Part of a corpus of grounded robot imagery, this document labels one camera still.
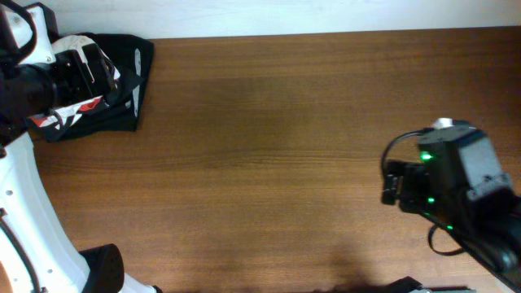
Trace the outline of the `white t-shirt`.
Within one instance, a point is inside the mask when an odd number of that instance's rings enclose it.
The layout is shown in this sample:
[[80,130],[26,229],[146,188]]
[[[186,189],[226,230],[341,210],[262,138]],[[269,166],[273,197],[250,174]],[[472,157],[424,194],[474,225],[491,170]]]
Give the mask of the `white t-shirt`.
[[105,97],[116,89],[115,80],[120,73],[89,37],[64,37],[53,43],[52,49],[56,62],[52,64],[51,77],[57,89],[53,109]]

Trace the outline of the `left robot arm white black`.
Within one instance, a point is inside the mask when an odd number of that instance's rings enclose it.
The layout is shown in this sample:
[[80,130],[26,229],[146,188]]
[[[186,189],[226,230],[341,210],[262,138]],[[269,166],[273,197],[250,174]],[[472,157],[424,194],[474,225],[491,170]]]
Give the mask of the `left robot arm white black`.
[[137,128],[154,46],[133,35],[59,34],[40,2],[1,4],[1,264],[15,292],[151,292],[119,249],[78,251],[42,184],[47,142]]

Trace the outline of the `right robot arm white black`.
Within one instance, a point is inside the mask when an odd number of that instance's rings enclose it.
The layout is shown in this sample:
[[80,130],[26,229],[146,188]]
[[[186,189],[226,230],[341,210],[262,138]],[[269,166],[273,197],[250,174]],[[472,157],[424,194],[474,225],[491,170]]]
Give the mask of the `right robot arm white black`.
[[520,197],[489,136],[465,120],[439,118],[393,138],[380,159],[381,201],[431,222],[513,292],[520,290]]

